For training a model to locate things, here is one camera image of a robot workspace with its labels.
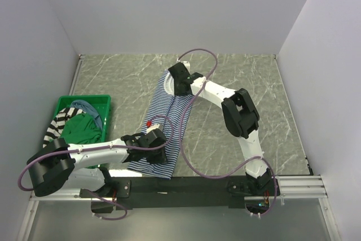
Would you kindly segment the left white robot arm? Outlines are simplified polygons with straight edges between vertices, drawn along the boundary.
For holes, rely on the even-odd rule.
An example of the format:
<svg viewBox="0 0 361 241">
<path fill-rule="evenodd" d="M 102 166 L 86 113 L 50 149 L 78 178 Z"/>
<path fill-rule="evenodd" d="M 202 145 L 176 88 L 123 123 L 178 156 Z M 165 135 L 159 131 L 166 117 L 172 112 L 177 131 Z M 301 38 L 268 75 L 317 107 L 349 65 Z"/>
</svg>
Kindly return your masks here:
<svg viewBox="0 0 361 241">
<path fill-rule="evenodd" d="M 88 189 L 101 197 L 113 189 L 110 175 L 98 166 L 146 159 L 163 163 L 167 138 L 158 128 L 93 144 L 66 143 L 58 138 L 27 161 L 35 196 L 51 195 L 61 188 Z"/>
</svg>

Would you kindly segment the green garment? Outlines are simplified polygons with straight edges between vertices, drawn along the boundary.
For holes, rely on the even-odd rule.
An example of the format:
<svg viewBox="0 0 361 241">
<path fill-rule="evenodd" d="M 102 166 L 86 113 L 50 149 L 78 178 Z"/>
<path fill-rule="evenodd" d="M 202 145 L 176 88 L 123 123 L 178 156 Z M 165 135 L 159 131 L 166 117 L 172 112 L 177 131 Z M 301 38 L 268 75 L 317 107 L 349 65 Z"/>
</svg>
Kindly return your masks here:
<svg viewBox="0 0 361 241">
<path fill-rule="evenodd" d="M 102 139 L 102 130 L 97 127 L 93 117 L 88 113 L 81 113 L 65 123 L 61 133 L 66 143 L 92 144 Z"/>
</svg>

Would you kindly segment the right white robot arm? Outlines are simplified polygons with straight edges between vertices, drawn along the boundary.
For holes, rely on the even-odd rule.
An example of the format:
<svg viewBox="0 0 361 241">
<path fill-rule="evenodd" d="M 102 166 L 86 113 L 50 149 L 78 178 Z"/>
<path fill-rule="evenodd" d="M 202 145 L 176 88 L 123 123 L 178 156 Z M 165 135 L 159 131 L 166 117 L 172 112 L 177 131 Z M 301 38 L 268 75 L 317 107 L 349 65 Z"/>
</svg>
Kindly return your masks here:
<svg viewBox="0 0 361 241">
<path fill-rule="evenodd" d="M 225 126 L 237 139 L 245 159 L 246 189 L 250 194 L 264 195 L 270 186 L 276 187 L 273 170 L 263 158 L 259 141 L 259 113 L 248 91 L 223 87 L 197 72 L 191 74 L 180 62 L 170 67 L 169 73 L 165 86 L 173 85 L 173 95 L 200 97 L 222 110 Z"/>
</svg>

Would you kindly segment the blue white striped tank top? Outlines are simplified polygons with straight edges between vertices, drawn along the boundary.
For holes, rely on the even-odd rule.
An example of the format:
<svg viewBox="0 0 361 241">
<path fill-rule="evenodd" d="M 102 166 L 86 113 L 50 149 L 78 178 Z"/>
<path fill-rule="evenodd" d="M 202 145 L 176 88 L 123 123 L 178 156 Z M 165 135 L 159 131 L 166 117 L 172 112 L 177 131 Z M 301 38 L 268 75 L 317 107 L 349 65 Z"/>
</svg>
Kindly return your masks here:
<svg viewBox="0 0 361 241">
<path fill-rule="evenodd" d="M 153 177 L 171 179 L 180 149 L 178 135 L 183 137 L 185 134 L 192 108 L 189 102 L 193 95 L 175 97 L 168 94 L 165 90 L 168 79 L 170 79 L 170 73 L 165 70 L 157 82 L 141 129 L 142 133 L 146 132 L 147 121 L 163 125 L 162 131 L 166 138 L 171 138 L 169 144 L 165 146 L 166 162 L 150 164 L 146 159 L 141 159 L 130 162 L 127 169 Z"/>
</svg>

